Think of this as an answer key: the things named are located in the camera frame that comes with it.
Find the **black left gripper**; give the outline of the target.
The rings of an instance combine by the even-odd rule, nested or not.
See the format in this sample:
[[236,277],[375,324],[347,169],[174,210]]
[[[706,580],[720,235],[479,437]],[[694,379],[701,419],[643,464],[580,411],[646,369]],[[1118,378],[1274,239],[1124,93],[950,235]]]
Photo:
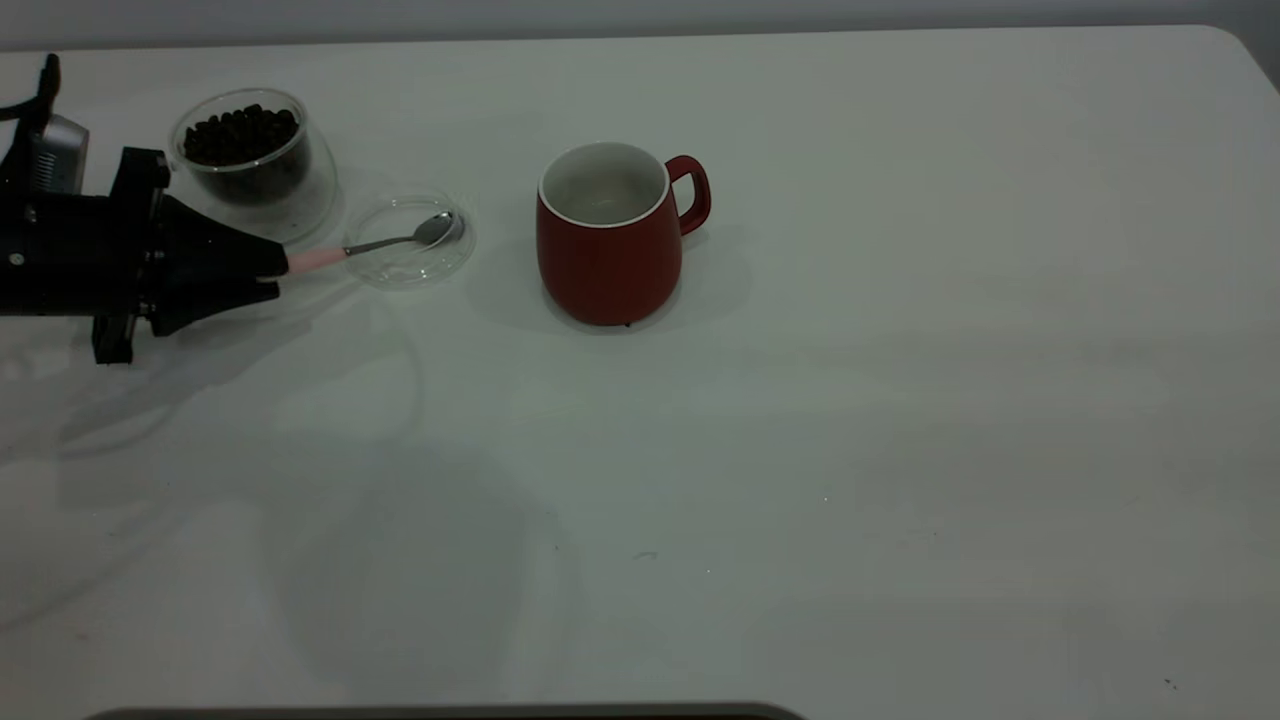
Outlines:
[[148,314],[152,334],[169,337],[279,299],[279,284],[265,278],[289,272],[283,246],[168,196],[170,179],[163,151],[133,147],[106,196],[4,178],[3,315],[88,316],[93,359],[110,365],[132,363],[134,328]]

